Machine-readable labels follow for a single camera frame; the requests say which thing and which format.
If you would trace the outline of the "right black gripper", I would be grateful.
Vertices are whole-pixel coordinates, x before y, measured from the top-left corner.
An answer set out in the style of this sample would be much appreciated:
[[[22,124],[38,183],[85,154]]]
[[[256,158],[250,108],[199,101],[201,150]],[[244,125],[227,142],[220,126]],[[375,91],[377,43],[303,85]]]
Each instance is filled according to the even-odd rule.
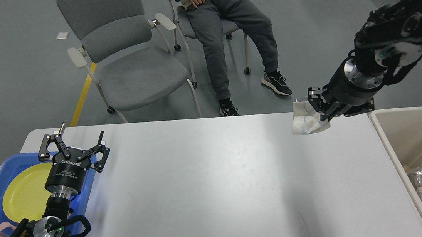
[[[323,122],[371,112],[375,109],[373,97],[383,87],[384,73],[385,67],[375,61],[346,59],[326,86],[308,88],[307,101]]]

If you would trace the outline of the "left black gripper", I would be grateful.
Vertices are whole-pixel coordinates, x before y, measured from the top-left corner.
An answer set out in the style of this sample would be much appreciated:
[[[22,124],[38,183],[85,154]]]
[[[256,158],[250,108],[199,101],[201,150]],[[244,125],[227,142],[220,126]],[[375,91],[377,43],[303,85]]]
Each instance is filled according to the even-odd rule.
[[[65,125],[66,122],[63,122],[59,130],[43,136],[38,160],[40,162],[50,160],[48,147],[51,143],[54,143],[59,153],[63,154],[65,160],[52,161],[52,166],[44,187],[47,191],[53,193],[58,191],[61,186],[64,186],[71,190],[72,196],[77,196],[82,192],[87,170],[92,168],[96,172],[103,171],[110,153],[110,148],[106,147],[103,141],[104,131],[101,131],[97,144],[88,150],[83,150],[82,153],[77,156],[78,162],[66,160],[70,158],[71,154],[69,148],[62,140],[62,135],[66,127]],[[97,160],[95,163],[91,163],[91,157],[98,153],[101,154],[101,159]]]

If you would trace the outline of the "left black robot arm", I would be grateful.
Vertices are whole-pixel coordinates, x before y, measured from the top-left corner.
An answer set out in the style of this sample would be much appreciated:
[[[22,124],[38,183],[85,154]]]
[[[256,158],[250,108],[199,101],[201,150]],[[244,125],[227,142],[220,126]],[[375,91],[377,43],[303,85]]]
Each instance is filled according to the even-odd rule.
[[[51,162],[44,188],[50,193],[42,217],[23,218],[10,237],[85,237],[91,225],[84,215],[77,215],[71,203],[82,192],[87,172],[102,172],[110,153],[101,131],[97,144],[88,150],[67,146],[62,139],[65,124],[42,140],[38,159]]]

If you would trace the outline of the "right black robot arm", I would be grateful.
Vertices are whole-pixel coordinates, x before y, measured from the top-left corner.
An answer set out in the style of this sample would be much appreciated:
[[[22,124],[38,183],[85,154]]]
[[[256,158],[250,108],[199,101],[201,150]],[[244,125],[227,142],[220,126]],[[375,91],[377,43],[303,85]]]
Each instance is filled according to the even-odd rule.
[[[322,122],[374,110],[374,95],[397,84],[422,58],[422,0],[400,0],[371,11],[354,48],[323,87],[307,100]]]

